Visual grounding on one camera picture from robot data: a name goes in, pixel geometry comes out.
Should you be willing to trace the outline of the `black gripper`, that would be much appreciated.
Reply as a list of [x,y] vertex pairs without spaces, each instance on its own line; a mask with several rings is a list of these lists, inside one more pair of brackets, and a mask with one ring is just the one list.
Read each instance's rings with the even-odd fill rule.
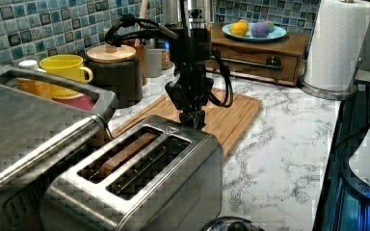
[[183,111],[179,115],[183,126],[202,130],[205,126],[203,106],[207,104],[213,80],[206,76],[205,63],[211,59],[211,33],[207,29],[192,29],[190,36],[184,30],[176,30],[178,39],[171,39],[171,58],[177,79],[165,85],[174,107]]

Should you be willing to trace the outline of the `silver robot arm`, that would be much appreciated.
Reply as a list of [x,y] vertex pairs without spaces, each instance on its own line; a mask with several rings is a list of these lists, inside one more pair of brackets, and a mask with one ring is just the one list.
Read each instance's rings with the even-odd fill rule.
[[214,81],[206,76],[205,63],[211,59],[213,21],[211,0],[166,0],[163,4],[166,27],[177,34],[168,38],[175,80],[165,90],[180,111],[180,123],[201,130]]

